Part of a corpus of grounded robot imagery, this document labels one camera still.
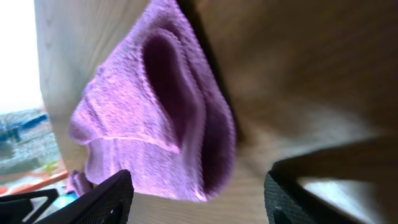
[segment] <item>light wood grain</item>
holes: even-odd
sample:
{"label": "light wood grain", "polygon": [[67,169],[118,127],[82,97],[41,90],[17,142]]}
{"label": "light wood grain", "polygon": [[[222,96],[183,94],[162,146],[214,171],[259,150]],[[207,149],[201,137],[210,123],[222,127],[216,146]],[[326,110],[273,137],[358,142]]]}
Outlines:
{"label": "light wood grain", "polygon": [[[70,170],[81,169],[86,159],[85,149],[66,135],[70,115],[96,67],[146,4],[35,1],[41,90]],[[307,169],[298,169],[296,162],[285,163],[284,169],[303,171],[296,176],[356,181],[334,180],[329,193],[320,186],[308,189],[325,200],[338,198],[351,205],[342,192],[361,192],[353,201],[363,209],[351,212],[352,216],[369,223],[398,222],[394,212],[398,196],[390,188],[397,186],[398,176],[388,172],[397,169],[398,152],[396,142],[385,139],[398,126],[395,2],[197,0],[181,4],[235,113],[236,167],[226,190],[210,203],[135,194],[131,223],[267,223],[263,183],[273,163],[332,147],[334,154],[322,160],[310,156],[300,163]],[[381,143],[361,144],[369,139]],[[345,166],[339,165],[342,157]],[[350,158],[357,157],[363,162],[351,166]],[[328,165],[324,173],[310,172],[322,164]],[[351,175],[340,175],[351,169],[355,171]],[[380,178],[362,178],[368,174]],[[335,205],[344,210],[341,203]]]}

